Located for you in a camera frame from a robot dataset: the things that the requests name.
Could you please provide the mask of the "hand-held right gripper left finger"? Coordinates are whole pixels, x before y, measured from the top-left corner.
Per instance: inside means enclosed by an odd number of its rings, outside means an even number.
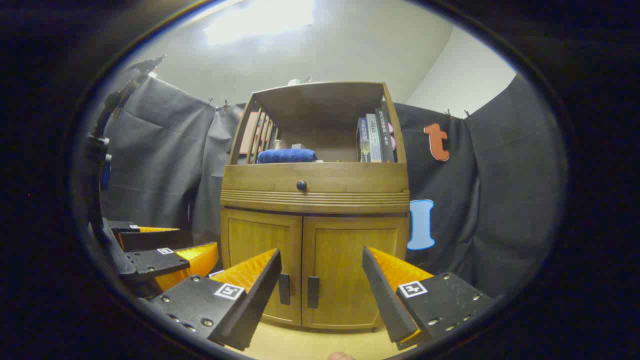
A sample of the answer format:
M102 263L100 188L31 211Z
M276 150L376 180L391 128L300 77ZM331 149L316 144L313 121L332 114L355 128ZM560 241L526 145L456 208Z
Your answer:
M281 270L281 251L273 248L211 277L190 275L153 298L150 309L195 337L243 351Z

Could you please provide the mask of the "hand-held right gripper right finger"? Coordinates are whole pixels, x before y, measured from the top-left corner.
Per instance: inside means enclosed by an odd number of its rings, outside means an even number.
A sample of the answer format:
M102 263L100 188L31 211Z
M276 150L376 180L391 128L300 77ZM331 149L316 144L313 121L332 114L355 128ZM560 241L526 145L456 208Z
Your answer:
M362 269L398 350L450 337L496 302L452 272L432 275L370 246L363 249Z

